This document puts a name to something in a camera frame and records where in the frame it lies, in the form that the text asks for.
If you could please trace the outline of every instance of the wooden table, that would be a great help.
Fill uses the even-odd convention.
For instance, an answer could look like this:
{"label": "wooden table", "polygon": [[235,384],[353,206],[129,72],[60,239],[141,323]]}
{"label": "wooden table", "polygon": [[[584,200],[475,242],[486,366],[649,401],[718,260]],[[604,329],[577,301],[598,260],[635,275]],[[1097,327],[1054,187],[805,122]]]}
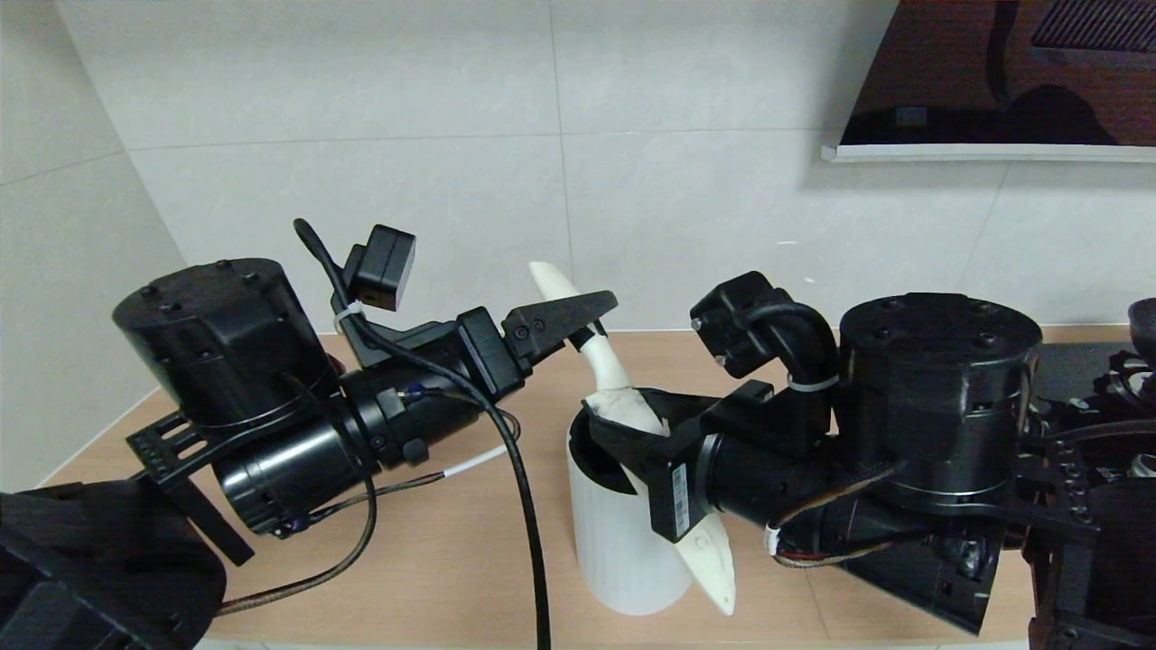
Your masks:
{"label": "wooden table", "polygon": [[[1058,327],[1053,341],[1126,340],[1122,327]],[[353,363],[342,339],[326,345]],[[738,382],[714,365],[689,332],[613,334],[615,349],[638,385],[725,394]],[[778,363],[757,378],[781,385]],[[653,616],[603,607],[586,589],[575,557],[564,431],[592,377],[579,355],[564,350],[541,364],[526,389],[504,402],[521,420],[546,551],[550,616],[558,648],[806,648],[938,645],[975,642],[954,627],[883,594],[839,569],[792,570],[766,557],[762,531],[728,518],[738,575],[738,606],[720,615],[691,589]],[[155,393],[95,441],[50,482],[99,481],[136,471],[124,437],[170,412]],[[497,444],[479,422],[435,445],[431,460],[379,477],[394,482],[464,460]],[[197,482],[228,519],[212,472]],[[361,533],[364,510],[350,508],[288,541],[249,534],[257,556],[229,567],[229,597],[292,582],[328,568]],[[377,535],[341,577],[313,591],[216,621],[209,637],[314,644],[443,648],[529,648],[534,610],[529,553],[513,475],[504,458],[443,482],[380,500]],[[1028,567],[1015,553],[1000,563],[979,641],[1022,640],[1032,615]]]}

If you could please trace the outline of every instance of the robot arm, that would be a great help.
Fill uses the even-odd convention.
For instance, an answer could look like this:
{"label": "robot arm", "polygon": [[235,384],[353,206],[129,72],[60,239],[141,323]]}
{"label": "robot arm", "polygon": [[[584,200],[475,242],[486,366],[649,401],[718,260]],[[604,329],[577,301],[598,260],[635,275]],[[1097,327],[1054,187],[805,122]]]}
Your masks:
{"label": "robot arm", "polygon": [[[1141,354],[1154,304],[1133,309]],[[1132,468],[1156,452],[1156,392],[1139,371],[1126,398],[1118,372],[1097,381],[1081,421],[1032,405],[1040,331],[993,303],[872,301],[844,316],[836,348],[814,310],[749,273],[691,317],[732,376],[781,357],[790,381],[721,399],[647,391],[668,438],[593,414],[576,427],[572,451],[644,478],[654,532],[675,541],[732,512],[777,562],[838,566],[972,634],[1000,552],[1022,546],[1035,649],[1156,647],[1156,481]]]}
{"label": "robot arm", "polygon": [[[394,331],[358,305],[397,308],[413,237],[377,227],[336,267],[298,229],[362,368],[325,354],[271,260],[187,268],[126,298],[114,320],[179,409],[129,436],[144,467],[131,480],[0,495],[0,648],[192,647],[236,611],[221,607],[224,569],[198,529],[236,564],[253,552],[190,475],[212,467],[244,524],[282,539],[364,482],[371,534],[373,474],[424,461],[483,412],[499,422],[494,402],[616,304],[603,291],[516,309],[502,331],[484,309]],[[1082,406],[1042,409],[1040,331],[1014,310],[882,298],[844,317],[837,347],[815,310],[746,274],[701,301],[692,324],[732,376],[781,359],[787,387],[644,390],[670,436],[587,413],[571,450],[642,478],[670,541],[733,512],[763,530],[775,561],[842,567],[970,631],[1001,551],[1017,547],[1036,583],[1035,650],[1156,648],[1154,311],[1144,301],[1132,313],[1144,370],[1113,357]],[[535,594],[544,648],[544,583]]]}
{"label": "robot arm", "polygon": [[[332,264],[312,229],[296,226]],[[250,606],[221,608],[224,568],[194,530],[235,564],[253,555],[190,480],[205,467],[251,531],[282,539],[365,482],[371,517],[351,563],[376,520],[370,477],[425,461],[431,445],[496,413],[494,402],[536,363],[617,304],[609,291],[532,304],[511,311],[501,331],[482,308],[405,332],[364,320],[360,304],[397,309],[413,253],[412,235],[378,226],[344,268],[326,265],[362,365],[348,372],[272,260],[190,267],[125,298],[113,320],[178,411],[128,437],[144,467],[131,480],[0,494],[0,648],[180,650],[215,615]],[[507,444],[517,472],[512,437]],[[538,578],[528,486],[523,496]],[[283,594],[302,585],[288,586]],[[548,645],[544,577],[535,594]]]}

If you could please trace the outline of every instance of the cable connector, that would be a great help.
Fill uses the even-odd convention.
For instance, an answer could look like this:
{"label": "cable connector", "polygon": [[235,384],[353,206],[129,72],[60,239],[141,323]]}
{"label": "cable connector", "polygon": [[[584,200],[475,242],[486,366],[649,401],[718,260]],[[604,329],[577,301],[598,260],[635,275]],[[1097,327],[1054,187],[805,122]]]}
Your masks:
{"label": "cable connector", "polygon": [[763,529],[763,548],[771,557],[779,554],[779,533],[781,532],[783,529],[772,529],[770,522]]}

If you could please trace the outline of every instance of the tile grout line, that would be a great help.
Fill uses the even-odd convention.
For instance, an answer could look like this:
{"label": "tile grout line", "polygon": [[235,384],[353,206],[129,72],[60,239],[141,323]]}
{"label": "tile grout line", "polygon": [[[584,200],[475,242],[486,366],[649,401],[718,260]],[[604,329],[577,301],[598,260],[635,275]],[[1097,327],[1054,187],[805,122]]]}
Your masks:
{"label": "tile grout line", "polygon": [[28,176],[22,176],[20,178],[13,178],[12,180],[5,180],[3,183],[0,183],[0,187],[3,187],[6,185],[13,185],[15,183],[20,183],[21,180],[28,180],[29,178],[36,178],[37,176],[44,176],[45,173],[52,173],[54,171],[65,170],[71,167],[82,165],[84,163],[90,163],[96,161],[103,161],[104,158],[111,158],[112,156],[118,156],[121,154],[128,155],[128,150],[121,148],[119,152],[112,152],[111,154],[101,154],[99,156],[94,156],[91,158],[84,158],[82,161],[71,162],[68,164],[62,164],[60,167],[54,167],[52,169],[46,169],[44,171],[37,171],[36,173],[29,173]]}
{"label": "tile grout line", "polygon": [[992,205],[987,206],[987,214],[984,216],[984,224],[979,227],[979,234],[976,235],[976,243],[971,246],[971,252],[968,253],[968,261],[963,264],[963,269],[959,271],[959,279],[955,283],[955,290],[958,293],[963,287],[963,280],[968,276],[968,268],[971,266],[971,260],[976,257],[976,251],[979,250],[980,242],[984,241],[984,232],[987,231],[987,223],[992,220],[992,214],[995,212],[995,204],[1000,200],[1000,194],[1003,193],[1003,184],[1008,180],[1008,175],[1011,173],[1011,161],[1003,163],[1003,176],[1000,178],[1000,186],[995,189],[995,195],[992,197]]}
{"label": "tile grout line", "polygon": [[[558,96],[555,83],[555,96]],[[561,124],[562,108],[558,97],[558,120]],[[236,142],[206,142],[201,145],[157,145],[155,147],[126,147],[123,153],[135,154],[139,152],[164,152],[170,149],[207,149],[212,147],[247,147],[258,145],[314,145],[325,142],[390,142],[407,140],[486,140],[499,138],[555,138],[565,135],[651,135],[664,133],[779,133],[779,132],[823,132],[829,128],[821,127],[791,127],[791,128],[655,128],[638,131],[575,131],[565,132],[560,128],[557,133],[494,133],[494,134],[462,134],[462,135],[383,135],[365,138],[307,138],[299,140],[252,140]]]}
{"label": "tile grout line", "polygon": [[566,216],[566,254],[570,258],[570,281],[577,282],[575,278],[575,238],[573,228],[570,223],[570,179],[566,177],[566,142],[562,128],[562,88],[558,82],[558,45],[554,35],[554,0],[547,0],[550,14],[550,56],[554,64],[554,104],[558,111],[558,154],[562,156],[562,205]]}

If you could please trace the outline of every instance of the black cable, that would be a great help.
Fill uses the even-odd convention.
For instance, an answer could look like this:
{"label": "black cable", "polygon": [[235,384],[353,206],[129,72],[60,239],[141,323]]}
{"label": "black cable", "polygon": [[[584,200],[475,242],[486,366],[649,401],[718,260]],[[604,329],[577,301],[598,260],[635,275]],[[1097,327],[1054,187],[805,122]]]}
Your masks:
{"label": "black cable", "polygon": [[[735,324],[742,328],[748,328],[753,324],[759,320],[775,320],[784,316],[794,316],[801,318],[808,327],[818,337],[820,349],[823,350],[825,359],[821,362],[824,364],[830,364],[831,374],[838,374],[838,346],[835,344],[835,334],[831,332],[831,325],[823,318],[823,315],[818,312],[815,308],[809,304],[798,303],[798,302],[764,302],[756,304],[749,309],[739,312],[735,317]],[[800,362],[793,361],[793,355],[786,355],[783,362],[787,364],[787,369],[792,372],[792,377],[800,383],[806,381],[812,382],[823,382],[829,377],[814,377],[810,376],[814,372],[813,368],[807,368],[800,365]]]}
{"label": "black cable", "polygon": [[[333,261],[333,257],[329,254],[329,251],[325,248],[325,244],[321,242],[321,238],[318,237],[313,228],[304,219],[295,219],[294,230],[297,231],[297,236],[301,237],[302,243],[305,244],[309,252],[321,264],[321,267],[325,269],[325,274],[329,278],[329,283],[333,285],[333,290],[336,291],[342,305],[353,304],[353,301],[349,297],[349,289],[346,287],[344,281],[341,278],[341,272],[339,271],[336,263]],[[346,319],[346,322],[349,323],[357,331],[357,333],[365,339],[366,344],[372,345],[373,347],[397,359],[449,379],[466,394],[470,396],[480,405],[482,405],[486,413],[494,421],[494,426],[497,427],[498,434],[502,436],[502,442],[506,446],[506,453],[510,456],[510,464],[513,467],[514,479],[518,483],[518,496],[521,501],[523,518],[526,524],[526,537],[529,542],[529,562],[534,581],[534,611],[538,622],[538,648],[540,650],[549,649],[550,606],[549,597],[546,590],[546,560],[542,555],[542,538],[538,530],[538,516],[534,512],[534,498],[529,489],[529,479],[526,474],[526,465],[521,459],[521,452],[518,450],[518,443],[513,438],[513,434],[506,426],[505,420],[503,420],[502,414],[498,412],[494,402],[484,393],[482,393],[482,391],[480,391],[473,382],[449,368],[422,359],[405,347],[390,341],[385,337],[381,337],[370,326],[369,320],[365,319],[365,315],[353,313]]]}
{"label": "black cable", "polygon": [[294,389],[298,393],[301,393],[302,397],[312,401],[318,413],[320,413],[329,421],[329,424],[341,437],[341,442],[344,445],[346,451],[349,453],[350,458],[353,458],[354,463],[357,464],[357,468],[360,470],[362,475],[362,481],[365,485],[365,500],[369,501],[369,510],[366,511],[365,515],[365,527],[362,530],[361,539],[357,540],[357,544],[354,546],[353,551],[350,551],[349,554],[346,555],[343,560],[341,560],[333,567],[319,574],[316,574],[304,579],[299,579],[294,583],[276,586],[273,589],[267,589],[265,591],[252,593],[250,596],[234,598],[232,600],[227,600],[225,603],[222,603],[221,608],[217,610],[216,614],[217,616],[235,614],[237,612],[244,612],[246,610],[253,610],[262,605],[268,605],[269,603],[276,603],[277,600],[289,598],[290,596],[295,596],[297,593],[307,591],[310,589],[313,589],[314,586],[329,582],[331,579],[344,573],[346,569],[351,567],[354,562],[356,562],[357,559],[361,557],[362,553],[365,552],[365,547],[369,546],[370,540],[373,539],[373,531],[377,529],[377,489],[373,487],[373,475],[372,472],[368,467],[365,467],[364,461],[357,453],[356,451],[357,446],[354,444],[354,441],[349,435],[349,431],[346,429],[344,422],[342,422],[340,418],[335,418],[332,413],[329,413],[329,409],[325,407],[325,404],[323,404],[321,400],[318,399],[316,394],[313,394],[313,391],[309,390],[309,387],[305,386],[305,384],[303,384],[299,379],[297,379],[297,377],[294,377],[292,375],[289,374],[284,374],[282,375],[282,377],[287,382],[292,384]]}
{"label": "black cable", "polygon": [[[443,472],[433,472],[432,474],[424,474],[417,477],[416,479],[401,481],[400,483],[393,483],[379,487],[376,490],[373,490],[373,494],[376,496],[385,496],[387,494],[394,494],[407,489],[413,489],[415,487],[422,487],[422,486],[428,486],[430,483],[436,483],[444,478],[445,474]],[[338,512],[344,510],[346,508],[349,508],[350,505],[356,505],[368,498],[369,498],[369,493],[362,493],[356,496],[351,496],[340,503],[334,503],[333,505],[321,508],[320,510],[314,510],[313,512],[309,514],[307,517],[309,525],[312,526],[313,524],[319,524],[325,519],[328,519],[333,515],[336,515]]]}

